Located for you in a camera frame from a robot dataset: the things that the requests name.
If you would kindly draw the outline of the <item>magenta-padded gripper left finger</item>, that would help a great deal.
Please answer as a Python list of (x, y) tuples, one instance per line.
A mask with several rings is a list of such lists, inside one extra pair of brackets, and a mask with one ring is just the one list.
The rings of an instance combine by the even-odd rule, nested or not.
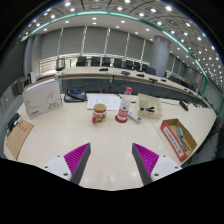
[(89, 143), (79, 146), (65, 155), (56, 155), (43, 169), (78, 185), (91, 154)]

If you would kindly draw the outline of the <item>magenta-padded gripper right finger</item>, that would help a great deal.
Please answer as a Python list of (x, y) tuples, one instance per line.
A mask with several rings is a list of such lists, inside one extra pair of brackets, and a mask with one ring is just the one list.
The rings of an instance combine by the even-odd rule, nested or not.
[(167, 155), (158, 155), (136, 143), (132, 144), (132, 154), (144, 185), (181, 170)]

